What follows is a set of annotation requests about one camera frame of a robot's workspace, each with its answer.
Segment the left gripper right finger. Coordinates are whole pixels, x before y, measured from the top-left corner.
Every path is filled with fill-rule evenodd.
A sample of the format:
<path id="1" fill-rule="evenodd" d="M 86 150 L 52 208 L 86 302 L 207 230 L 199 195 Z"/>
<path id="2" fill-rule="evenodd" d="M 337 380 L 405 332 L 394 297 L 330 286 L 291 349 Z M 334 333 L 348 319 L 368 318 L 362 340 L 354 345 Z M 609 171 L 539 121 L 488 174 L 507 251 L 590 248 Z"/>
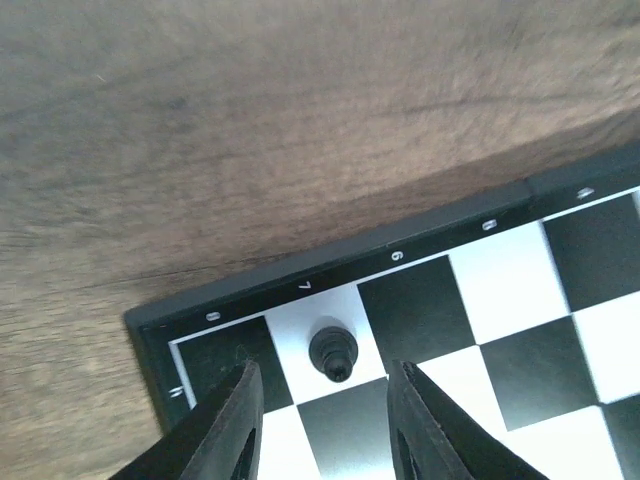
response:
<path id="1" fill-rule="evenodd" d="M 387 410 L 398 479 L 543 479 L 489 434 L 416 364 L 395 360 Z"/>

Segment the black pawn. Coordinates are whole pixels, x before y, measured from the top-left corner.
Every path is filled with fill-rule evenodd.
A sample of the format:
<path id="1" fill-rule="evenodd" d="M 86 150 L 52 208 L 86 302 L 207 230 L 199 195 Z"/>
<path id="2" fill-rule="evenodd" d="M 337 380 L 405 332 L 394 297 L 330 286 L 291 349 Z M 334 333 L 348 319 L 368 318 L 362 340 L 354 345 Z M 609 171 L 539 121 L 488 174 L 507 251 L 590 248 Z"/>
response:
<path id="1" fill-rule="evenodd" d="M 358 354 L 355 337 L 339 326 L 320 329 L 309 345 L 312 365 L 334 383 L 345 382 L 351 377 Z"/>

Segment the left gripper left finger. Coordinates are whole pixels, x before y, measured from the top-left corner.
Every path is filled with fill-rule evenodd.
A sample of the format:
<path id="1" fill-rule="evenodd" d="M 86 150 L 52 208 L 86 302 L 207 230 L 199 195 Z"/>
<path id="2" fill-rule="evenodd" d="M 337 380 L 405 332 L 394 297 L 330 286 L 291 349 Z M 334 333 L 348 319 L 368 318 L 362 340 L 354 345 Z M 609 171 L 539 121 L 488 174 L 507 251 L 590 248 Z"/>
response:
<path id="1" fill-rule="evenodd" d="M 255 479 L 263 414 L 259 365 L 237 365 L 178 425 L 112 477 Z"/>

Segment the black white chessboard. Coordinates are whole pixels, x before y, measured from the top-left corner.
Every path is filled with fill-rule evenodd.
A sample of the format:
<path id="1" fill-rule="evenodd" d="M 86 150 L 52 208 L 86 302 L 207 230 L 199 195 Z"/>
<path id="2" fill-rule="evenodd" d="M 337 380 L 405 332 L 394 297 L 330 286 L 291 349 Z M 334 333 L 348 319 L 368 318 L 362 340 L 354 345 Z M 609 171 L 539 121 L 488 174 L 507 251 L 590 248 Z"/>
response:
<path id="1" fill-rule="evenodd" d="M 416 364 L 550 479 L 639 475 L 639 145 L 135 307 L 169 431 L 234 366 L 261 369 L 262 479 L 393 477 L 386 390 Z M 351 377 L 309 358 L 348 330 Z"/>

